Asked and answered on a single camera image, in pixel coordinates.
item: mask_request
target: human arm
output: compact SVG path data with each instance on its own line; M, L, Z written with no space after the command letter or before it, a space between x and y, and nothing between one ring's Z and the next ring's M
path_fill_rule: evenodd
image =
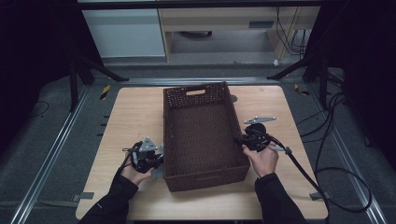
M255 190L262 206L264 223L306 223L300 209L285 191L276 175L276 164L279 158L277 152L269 147L260 152L250 151L246 146L242 148L259 176L255 182Z
M141 181L149 178L153 168L145 174L138 173L128 159L128 165L115 174L106 196L99 200L78 224L125 224L129 201L137 193Z

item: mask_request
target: black sleeve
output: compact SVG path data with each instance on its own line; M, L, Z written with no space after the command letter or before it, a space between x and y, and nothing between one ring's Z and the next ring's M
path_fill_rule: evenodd
M137 185L122 175L116 175L110 191L97 202L78 224L125 224L129 200L137 192Z
M255 189L262 205L264 223L306 223L300 209L285 191L276 174L269 174L257 179Z

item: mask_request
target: person's right hand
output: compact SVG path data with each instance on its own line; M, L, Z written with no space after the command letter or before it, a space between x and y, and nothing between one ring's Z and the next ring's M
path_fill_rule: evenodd
M250 151L245 145L242 145L242 149L244 149L244 154L250 159L254 171L259 177L263 177L275 172L277 160L279 159L277 151L273 151L269 147L266 147L260 152Z

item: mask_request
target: human hand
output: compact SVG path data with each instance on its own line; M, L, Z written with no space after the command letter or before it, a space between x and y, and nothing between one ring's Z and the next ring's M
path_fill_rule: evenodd
M139 186L140 182L142 182L144 179L151 177L152 171L154 170L154 168L151 168L145 174L137 172L132 166L131 157L128 158L126 164L129 165L125 166L122 169L121 175L129 179L132 183L134 183L137 186Z
M247 146L242 145L244 154L250 159L253 169L259 177L274 173L276 170L276 164L277 160L279 159L279 155L277 154L277 151L273 151L271 148L269 148L269 146L274 145L275 144L273 142L270 142L268 147L260 152L250 151Z

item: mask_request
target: brown wicker basket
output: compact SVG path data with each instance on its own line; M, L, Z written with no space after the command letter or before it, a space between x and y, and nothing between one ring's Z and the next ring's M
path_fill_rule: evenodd
M245 180L250 162L226 82L163 90L164 179L170 191Z

